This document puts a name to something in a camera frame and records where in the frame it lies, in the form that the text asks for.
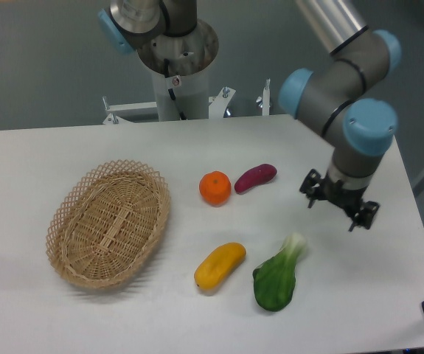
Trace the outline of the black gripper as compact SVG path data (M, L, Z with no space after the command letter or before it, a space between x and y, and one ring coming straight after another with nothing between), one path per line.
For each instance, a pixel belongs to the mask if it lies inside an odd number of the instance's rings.
M380 208L377 202L363 202L366 189L367 187L356 190L345 189L342 180L333 181L328 175L322 178L317 170L312 169L305 176L299 191L308 199L308 208L311 208L316 201L329 201L344 210L352 221L348 229L352 232L358 227L371 229Z

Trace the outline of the grey robot arm, blue caps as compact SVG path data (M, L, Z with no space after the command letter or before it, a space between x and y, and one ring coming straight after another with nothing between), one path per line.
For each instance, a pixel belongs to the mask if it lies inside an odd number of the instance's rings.
M398 66L400 43L368 28L350 1L298 7L333 60L321 73L294 71L279 90L279 106L333 146L327 172L311 170L300 192L369 229L379 204L363 196L392 143L397 114L365 93ZM97 18L111 44L123 54L137 52L150 71L161 121L211 117L206 71L218 37L197 17L195 1L112 1Z

